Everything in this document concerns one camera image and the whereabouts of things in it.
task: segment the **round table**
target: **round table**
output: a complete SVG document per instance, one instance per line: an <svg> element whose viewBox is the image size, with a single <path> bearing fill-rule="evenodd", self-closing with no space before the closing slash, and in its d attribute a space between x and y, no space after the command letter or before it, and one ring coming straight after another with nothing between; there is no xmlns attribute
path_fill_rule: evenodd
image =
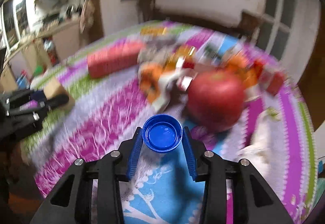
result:
<svg viewBox="0 0 325 224"><path fill-rule="evenodd" d="M211 41L221 42L223 48L238 41L189 25L170 22L152 24L169 27L171 32L179 34L179 41L195 43L201 49ZM130 29L123 39L128 35L136 38L141 27ZM44 196L75 159L93 161L102 158L117 149L123 140L130 139L136 127L143 126L155 114L139 90L137 67L113 73L101 80L87 77L85 56L116 41L122 41L121 35L86 48L69 59L68 68L57 66L36 84L41 88L47 80L56 76L76 99L74 109L63 120L62 114L56 112L47 119L43 132L25 142L29 156L38 168L35 181ZM273 57L256 47L243 45L243 51L251 60L262 57L270 65L277 65ZM266 180L295 223L307 217L315 196L317 170L313 127L298 88L286 83L275 97L264 92L247 105L230 131L217 136L208 134L203 127L184 116L184 105L185 99L181 98L165 113L179 119L189 127L193 138L203 141L208 150L227 160L235 160L237 152L249 144L258 115L268 107L276 109L281 119L269 121L272 159ZM195 183L189 176L182 145L165 155L154 153L144 145L134 178L129 183L121 182L120 190L125 223L198 223L204 183ZM95 219L95 207L93 210L92 219ZM232 223L230 183L227 183L227 223Z"/></svg>

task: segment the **beige block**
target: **beige block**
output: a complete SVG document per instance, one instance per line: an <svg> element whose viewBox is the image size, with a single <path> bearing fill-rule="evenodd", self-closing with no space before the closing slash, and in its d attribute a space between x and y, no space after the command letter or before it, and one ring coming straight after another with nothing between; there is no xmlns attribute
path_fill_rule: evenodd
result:
<svg viewBox="0 0 325 224"><path fill-rule="evenodd" d="M54 96L60 95L60 94L66 94L69 96L69 102L60 109L65 111L70 111L75 104L74 98L67 92L67 90L64 89L64 87L60 84L60 82L53 77L48 84L44 87L43 92L47 99L53 98Z"/></svg>

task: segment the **bottle cap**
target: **bottle cap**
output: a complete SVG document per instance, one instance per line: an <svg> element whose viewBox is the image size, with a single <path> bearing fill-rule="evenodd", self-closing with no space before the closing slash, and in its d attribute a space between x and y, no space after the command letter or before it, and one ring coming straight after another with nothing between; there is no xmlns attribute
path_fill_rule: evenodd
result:
<svg viewBox="0 0 325 224"><path fill-rule="evenodd" d="M166 153L175 149L181 142L183 128L177 119L160 114L150 117L143 125L142 138L149 149Z"/></svg>

